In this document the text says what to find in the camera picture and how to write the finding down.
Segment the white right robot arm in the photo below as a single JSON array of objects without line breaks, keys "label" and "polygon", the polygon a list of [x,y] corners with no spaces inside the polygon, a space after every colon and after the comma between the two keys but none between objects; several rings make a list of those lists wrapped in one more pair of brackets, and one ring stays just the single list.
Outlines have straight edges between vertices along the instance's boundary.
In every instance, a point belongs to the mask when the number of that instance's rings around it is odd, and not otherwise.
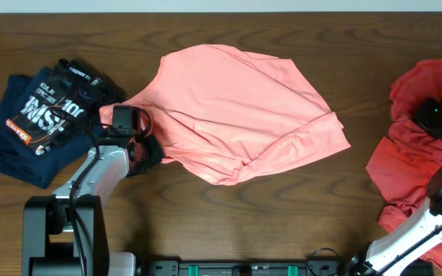
[{"label": "white right robot arm", "polygon": [[[427,100],[414,122],[442,138],[442,101]],[[401,226],[373,241],[341,268],[340,275],[399,275],[412,262],[442,242],[442,167],[427,185],[424,203]]]}]

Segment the light pink t-shirt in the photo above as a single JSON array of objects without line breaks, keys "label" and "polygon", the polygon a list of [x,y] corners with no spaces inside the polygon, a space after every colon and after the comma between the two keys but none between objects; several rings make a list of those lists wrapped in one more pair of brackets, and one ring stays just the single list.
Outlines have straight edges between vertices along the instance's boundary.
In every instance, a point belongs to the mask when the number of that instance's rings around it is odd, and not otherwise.
[{"label": "light pink t-shirt", "polygon": [[293,61],[223,44],[163,56],[128,104],[151,116],[166,163],[213,185],[283,173],[349,147],[337,115]]}]

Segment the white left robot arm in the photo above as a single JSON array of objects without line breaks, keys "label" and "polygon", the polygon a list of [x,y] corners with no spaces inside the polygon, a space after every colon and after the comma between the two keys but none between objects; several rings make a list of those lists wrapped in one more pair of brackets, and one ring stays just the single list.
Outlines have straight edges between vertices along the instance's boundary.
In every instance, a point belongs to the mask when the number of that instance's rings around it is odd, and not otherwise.
[{"label": "white left robot arm", "polygon": [[23,211],[23,276],[135,275],[137,258],[109,249],[103,207],[119,181],[146,173],[164,157],[153,134],[111,127],[79,170]]}]

